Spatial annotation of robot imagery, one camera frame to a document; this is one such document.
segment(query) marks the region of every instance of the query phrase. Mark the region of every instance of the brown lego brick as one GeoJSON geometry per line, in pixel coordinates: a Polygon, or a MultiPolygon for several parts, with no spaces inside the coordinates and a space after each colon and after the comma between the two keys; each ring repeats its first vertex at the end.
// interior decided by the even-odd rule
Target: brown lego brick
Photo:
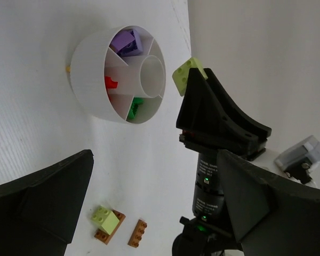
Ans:
{"type": "Polygon", "coordinates": [[[145,233],[145,228],[147,228],[147,223],[142,220],[138,221],[137,226],[134,229],[133,235],[131,236],[128,245],[134,248],[139,247],[139,243],[145,233]]]}
{"type": "Polygon", "coordinates": [[[119,223],[116,226],[116,228],[114,229],[114,231],[112,232],[111,235],[106,234],[104,231],[97,229],[95,237],[101,241],[104,242],[105,244],[108,244],[110,242],[110,240],[112,239],[112,237],[115,235],[115,232],[118,230],[118,228],[120,227],[120,225],[122,224],[122,222],[124,221],[124,219],[126,218],[126,215],[113,210],[113,213],[116,215],[116,217],[119,219],[119,223]]]}

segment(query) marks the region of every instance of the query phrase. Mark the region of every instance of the building block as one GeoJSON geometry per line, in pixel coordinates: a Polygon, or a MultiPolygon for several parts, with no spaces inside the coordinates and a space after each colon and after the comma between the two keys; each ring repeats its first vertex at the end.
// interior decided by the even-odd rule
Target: building block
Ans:
{"type": "Polygon", "coordinates": [[[107,89],[116,89],[118,82],[113,81],[110,76],[105,76],[105,84],[107,89]]]}
{"type": "Polygon", "coordinates": [[[136,118],[138,108],[141,104],[143,104],[144,99],[142,98],[134,98],[132,102],[132,106],[130,107],[129,113],[128,113],[128,119],[133,120],[136,118]]]}
{"type": "Polygon", "coordinates": [[[132,29],[129,32],[135,38],[135,40],[121,50],[119,55],[122,57],[136,56],[143,52],[143,46],[139,33],[135,29],[132,29]]]}
{"type": "Polygon", "coordinates": [[[108,235],[107,233],[103,232],[100,229],[97,229],[96,234],[95,234],[95,238],[97,238],[98,240],[100,240],[101,242],[105,243],[108,245],[108,243],[110,242],[110,240],[112,239],[112,237],[115,235],[116,231],[118,230],[118,228],[120,227],[120,225],[122,224],[122,222],[124,221],[124,219],[126,218],[126,215],[113,210],[113,213],[117,216],[117,218],[119,219],[119,223],[116,226],[116,228],[114,229],[114,231],[112,232],[111,235],[108,235]]]}
{"type": "Polygon", "coordinates": [[[186,92],[188,73],[190,68],[198,68],[205,79],[208,79],[207,74],[201,62],[197,58],[190,58],[183,65],[181,65],[177,70],[174,71],[172,78],[179,91],[180,96],[184,96],[186,92]]]}
{"type": "Polygon", "coordinates": [[[119,219],[113,211],[108,210],[102,206],[98,207],[98,209],[94,212],[91,217],[92,222],[98,226],[99,229],[111,235],[114,229],[117,227],[119,223],[119,219]]]}
{"type": "Polygon", "coordinates": [[[134,229],[134,232],[128,242],[128,245],[134,248],[139,247],[139,243],[142,239],[142,236],[145,233],[145,229],[147,228],[147,223],[142,220],[138,221],[137,226],[134,229]]]}
{"type": "Polygon", "coordinates": [[[113,38],[110,43],[110,48],[113,49],[114,52],[118,53],[127,45],[133,43],[134,40],[135,38],[130,32],[128,32],[127,30],[122,30],[113,38]]]}

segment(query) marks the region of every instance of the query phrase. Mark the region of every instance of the table surface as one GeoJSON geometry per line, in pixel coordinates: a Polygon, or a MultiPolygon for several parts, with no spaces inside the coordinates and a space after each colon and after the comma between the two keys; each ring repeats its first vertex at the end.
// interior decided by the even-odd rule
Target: table surface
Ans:
{"type": "Polygon", "coordinates": [[[178,142],[181,105],[172,72],[190,57],[186,0],[0,1],[0,184],[50,166],[83,149],[94,169],[66,255],[171,255],[179,218],[192,216],[197,155],[178,142]],[[153,119],[123,125],[87,114],[65,66],[75,47],[100,29],[140,25],[162,48],[167,72],[153,119]],[[98,205],[127,218],[108,246],[93,238],[98,205]],[[148,223],[140,247],[127,246],[139,218],[148,223]]]}

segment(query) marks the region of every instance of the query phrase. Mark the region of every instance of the gray wall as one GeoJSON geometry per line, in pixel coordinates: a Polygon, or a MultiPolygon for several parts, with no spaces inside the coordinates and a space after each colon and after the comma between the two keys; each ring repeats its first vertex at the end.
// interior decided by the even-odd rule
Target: gray wall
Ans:
{"type": "MultiPolygon", "coordinates": [[[[189,12],[193,56],[273,128],[269,148],[320,140],[320,0],[189,1],[189,12]]],[[[320,167],[313,178],[320,187],[320,167]]]]}

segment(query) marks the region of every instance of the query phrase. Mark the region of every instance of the white container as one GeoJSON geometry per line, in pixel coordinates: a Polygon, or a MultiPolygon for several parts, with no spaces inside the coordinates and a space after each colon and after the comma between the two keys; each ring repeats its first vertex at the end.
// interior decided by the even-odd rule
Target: white container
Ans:
{"type": "Polygon", "coordinates": [[[71,86],[85,110],[100,119],[120,123],[140,124],[158,111],[165,92],[165,63],[149,32],[137,26],[127,26],[96,32],[85,38],[71,60],[71,86]],[[119,57],[110,42],[121,30],[135,29],[143,44],[143,53],[134,57],[119,57]],[[117,89],[105,86],[105,76],[118,82],[117,89]],[[135,119],[127,121],[133,98],[143,98],[135,119]]]}

